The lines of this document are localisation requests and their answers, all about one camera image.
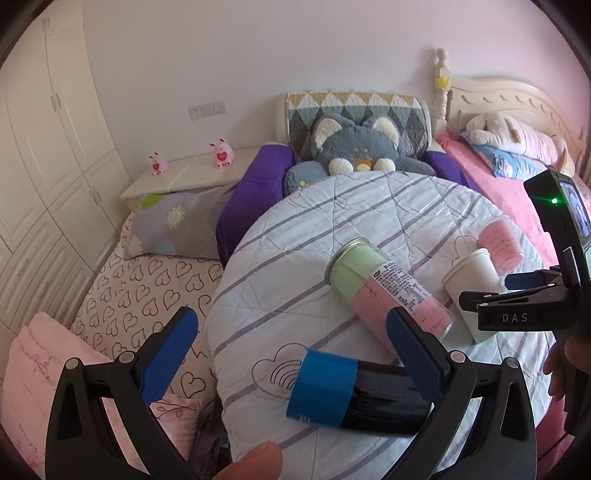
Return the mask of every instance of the pink blanket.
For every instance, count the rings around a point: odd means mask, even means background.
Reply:
[[[523,181],[495,178],[478,155],[449,132],[441,135],[437,141],[472,178],[484,195],[527,235],[540,253],[544,265],[557,265],[558,258],[550,234],[542,230],[540,219],[525,192]]]

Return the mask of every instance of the jar lid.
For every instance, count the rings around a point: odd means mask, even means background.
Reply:
[[[326,282],[327,285],[330,285],[331,282],[331,275],[332,275],[332,271],[333,268],[335,267],[336,263],[341,259],[341,257],[343,257],[343,255],[345,255],[345,253],[347,253],[349,250],[351,250],[354,247],[358,247],[359,245],[363,245],[363,244],[368,244],[369,240],[367,240],[365,237],[360,236],[357,238],[353,238],[351,241],[345,243],[341,248],[339,248],[337,250],[337,252],[333,255],[333,257],[330,259],[330,262],[328,265],[326,265],[326,270],[324,271],[324,281]]]

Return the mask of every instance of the purple pillow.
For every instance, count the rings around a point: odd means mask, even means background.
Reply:
[[[283,177],[294,163],[294,152],[285,145],[265,145],[256,154],[217,221],[217,251],[224,268],[253,223],[283,200]]]
[[[444,180],[450,180],[464,185],[482,195],[482,191],[462,168],[448,154],[443,152],[426,151],[421,160],[432,166],[435,174]]]

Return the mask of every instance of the white wall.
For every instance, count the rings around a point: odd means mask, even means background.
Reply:
[[[590,85],[530,0],[85,0],[90,66],[133,179],[147,155],[274,138],[275,97],[306,89],[395,90],[433,101],[434,49],[456,74],[507,74],[542,88],[573,126]],[[228,115],[187,108],[225,100]]]

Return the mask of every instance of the pink cup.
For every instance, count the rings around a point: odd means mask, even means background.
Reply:
[[[498,217],[484,227],[478,246],[490,252],[492,264],[501,276],[512,272],[523,260],[523,250],[507,217]]]

